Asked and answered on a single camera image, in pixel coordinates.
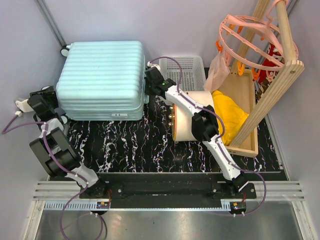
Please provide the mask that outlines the light blue hard-shell suitcase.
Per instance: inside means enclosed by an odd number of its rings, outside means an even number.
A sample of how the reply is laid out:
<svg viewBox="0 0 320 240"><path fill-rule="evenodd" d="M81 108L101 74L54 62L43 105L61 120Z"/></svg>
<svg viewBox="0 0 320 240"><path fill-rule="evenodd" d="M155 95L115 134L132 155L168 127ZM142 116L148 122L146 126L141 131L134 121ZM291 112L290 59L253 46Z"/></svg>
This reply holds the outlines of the light blue hard-shell suitcase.
<svg viewBox="0 0 320 240"><path fill-rule="evenodd" d="M145 53L137 40L78 41L55 86L58 106L75 121L138 121L143 118Z"/></svg>

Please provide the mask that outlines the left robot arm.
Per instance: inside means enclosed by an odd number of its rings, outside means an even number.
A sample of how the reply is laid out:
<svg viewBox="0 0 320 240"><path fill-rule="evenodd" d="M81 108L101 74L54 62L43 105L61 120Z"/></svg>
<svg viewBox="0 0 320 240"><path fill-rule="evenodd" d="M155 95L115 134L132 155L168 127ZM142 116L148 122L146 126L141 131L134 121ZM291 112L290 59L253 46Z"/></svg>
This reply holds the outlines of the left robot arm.
<svg viewBox="0 0 320 240"><path fill-rule="evenodd" d="M91 168L86 167L80 155L65 135L68 117L59 114L56 91L45 86L31 92L27 104L34 111L33 119L39 125L40 136L29 146L50 177L65 177L76 181L86 196L103 198L108 186Z"/></svg>

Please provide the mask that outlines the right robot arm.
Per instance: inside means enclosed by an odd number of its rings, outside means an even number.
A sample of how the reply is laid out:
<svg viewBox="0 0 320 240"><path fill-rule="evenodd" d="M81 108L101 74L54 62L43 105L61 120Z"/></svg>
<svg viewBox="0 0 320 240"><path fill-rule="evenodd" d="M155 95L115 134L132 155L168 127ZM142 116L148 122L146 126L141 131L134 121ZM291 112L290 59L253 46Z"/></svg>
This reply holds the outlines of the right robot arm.
<svg viewBox="0 0 320 240"><path fill-rule="evenodd" d="M212 105L201 105L182 91L171 79L164 79L156 67L145 70L145 93L160 96L179 107L191 117L191 133L202 142L218 163L223 177L228 183L227 192L232 198L239 198L249 183L243 171L238 167L219 136L219 117Z"/></svg>

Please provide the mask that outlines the white round drum box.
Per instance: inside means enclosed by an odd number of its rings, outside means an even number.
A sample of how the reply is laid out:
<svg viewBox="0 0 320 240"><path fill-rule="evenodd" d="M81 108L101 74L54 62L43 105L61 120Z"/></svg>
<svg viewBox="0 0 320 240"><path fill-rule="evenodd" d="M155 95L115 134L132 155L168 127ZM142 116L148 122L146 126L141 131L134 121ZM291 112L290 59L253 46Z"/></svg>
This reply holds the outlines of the white round drum box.
<svg viewBox="0 0 320 240"><path fill-rule="evenodd" d="M200 105L214 106L212 94L209 91L185 91L186 95ZM171 114L174 116L172 138L175 142L196 141L192 134L192 117L185 113L177 105L173 105Z"/></svg>

